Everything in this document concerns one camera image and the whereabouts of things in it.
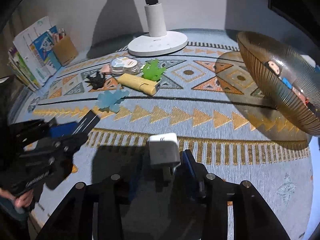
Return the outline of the left hand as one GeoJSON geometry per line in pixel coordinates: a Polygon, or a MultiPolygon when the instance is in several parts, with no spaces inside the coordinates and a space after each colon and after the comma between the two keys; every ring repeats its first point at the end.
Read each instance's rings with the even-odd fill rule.
{"type": "Polygon", "coordinates": [[[33,190],[30,190],[19,197],[15,197],[9,191],[4,189],[0,189],[0,191],[1,191],[1,208],[7,212],[29,207],[34,197],[33,190]]]}

